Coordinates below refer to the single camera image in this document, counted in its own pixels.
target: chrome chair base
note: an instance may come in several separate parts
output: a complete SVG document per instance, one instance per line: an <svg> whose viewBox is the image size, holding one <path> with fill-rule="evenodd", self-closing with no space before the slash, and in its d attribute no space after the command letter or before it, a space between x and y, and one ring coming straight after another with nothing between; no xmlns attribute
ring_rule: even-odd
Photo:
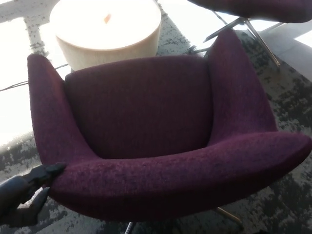
<svg viewBox="0 0 312 234"><path fill-rule="evenodd" d="M222 215L223 217L225 217L225 218L233 221L234 223L236 223L239 226L241 231L244 230L244 226L243 226L242 221L239 218L237 218L236 216L234 216L233 214L227 212L226 210L224 210L220 207L216 208L214 211L217 212L218 214ZM136 224L137 223L135 223L135 222L130 222L128 224L128 227L127 227L124 234L131 234Z"/></svg>
<svg viewBox="0 0 312 234"><path fill-rule="evenodd" d="M255 30L255 28L252 26L250 23L250 19L244 18L244 17L239 17L236 20L232 21L231 23L226 23L224 20L223 22L226 24L223 28L219 29L218 31L212 33L206 39L203 41L203 43L211 40L212 38L215 38L221 33L222 31L226 29L233 29L237 25L246 25L248 27L248 30L251 32L251 34L254 36L255 39L258 40L258 42L261 44L263 49L266 51L270 59L273 61L273 63L279 68L280 63L275 57L275 55L272 53L272 51L268 48L262 37L259 35L259 33ZM196 53L201 53L201 52L206 52L208 51L209 48L204 48L204 49L199 49L196 50L195 46L191 46L188 50L188 54L196 54Z"/></svg>

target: round side table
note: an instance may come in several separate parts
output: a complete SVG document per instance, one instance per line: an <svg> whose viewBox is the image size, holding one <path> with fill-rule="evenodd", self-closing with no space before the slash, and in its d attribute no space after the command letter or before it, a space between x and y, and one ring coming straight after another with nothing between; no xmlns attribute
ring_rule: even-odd
<svg viewBox="0 0 312 234"><path fill-rule="evenodd" d="M154 0L60 0L50 23L74 71L155 56L161 12Z"/></svg>

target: purple fabric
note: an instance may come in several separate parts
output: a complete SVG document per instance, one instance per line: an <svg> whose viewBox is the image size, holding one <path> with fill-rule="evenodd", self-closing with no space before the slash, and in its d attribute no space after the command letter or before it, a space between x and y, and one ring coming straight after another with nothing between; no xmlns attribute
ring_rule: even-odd
<svg viewBox="0 0 312 234"><path fill-rule="evenodd" d="M110 63L69 74L65 92L81 133L101 158L164 156L208 143L213 112L205 59Z"/></svg>
<svg viewBox="0 0 312 234"><path fill-rule="evenodd" d="M308 136L277 131L265 93L233 31L220 34L208 59L121 61L75 72L65 83L46 58L30 55L28 71L40 159L43 164L68 163L50 196L94 218L153 221L213 209L265 188L312 150ZM183 113L181 103L185 112L195 114ZM153 144L143 139L145 126L153 129L145 136ZM106 128L111 138L104 134L91 150L86 143L93 139L91 133L101 136ZM139 141L137 148L124 141L136 140L136 132L141 149ZM181 153L183 147L194 150ZM166 152L175 153L157 156ZM128 158L122 159L121 153Z"/></svg>
<svg viewBox="0 0 312 234"><path fill-rule="evenodd" d="M311 0L188 0L201 7L245 18L301 23L312 20Z"/></svg>

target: purple chair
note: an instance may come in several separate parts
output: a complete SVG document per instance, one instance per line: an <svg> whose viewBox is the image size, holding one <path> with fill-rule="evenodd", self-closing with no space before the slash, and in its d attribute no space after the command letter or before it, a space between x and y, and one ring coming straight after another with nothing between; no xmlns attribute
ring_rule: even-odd
<svg viewBox="0 0 312 234"><path fill-rule="evenodd" d="M312 20L312 0L188 0L198 6L217 12L239 16L231 23L209 35L204 43L219 35L226 29L232 29L239 24L245 24L251 34L265 49L271 60L280 66L279 61L265 44L259 33L252 26L250 19L271 20L282 23L303 23ZM189 49L189 53L207 51L208 48L195 50L195 46Z"/></svg>
<svg viewBox="0 0 312 234"><path fill-rule="evenodd" d="M28 58L43 164L66 162L50 197L109 221L159 221L218 208L298 166L312 141L279 132L266 94L230 31L210 56L119 61L68 74Z"/></svg>

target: cable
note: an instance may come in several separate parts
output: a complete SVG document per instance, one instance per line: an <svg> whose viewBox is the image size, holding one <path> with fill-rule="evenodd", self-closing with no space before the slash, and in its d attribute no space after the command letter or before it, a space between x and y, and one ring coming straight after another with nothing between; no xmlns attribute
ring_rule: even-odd
<svg viewBox="0 0 312 234"><path fill-rule="evenodd" d="M60 69L62 67L66 67L66 66L68 66L68 64L63 64L63 65L58 66L57 68L55 68L55 70ZM5 91L5 90L9 90L9 89L13 89L13 88L16 88L16 87L20 87L20 86L23 86L23 85L26 85L26 84L28 84L27 80L23 81L23 82L20 82L20 83L13 84L13 85L8 86L8 87L6 87L4 89L0 89L0 92Z"/></svg>

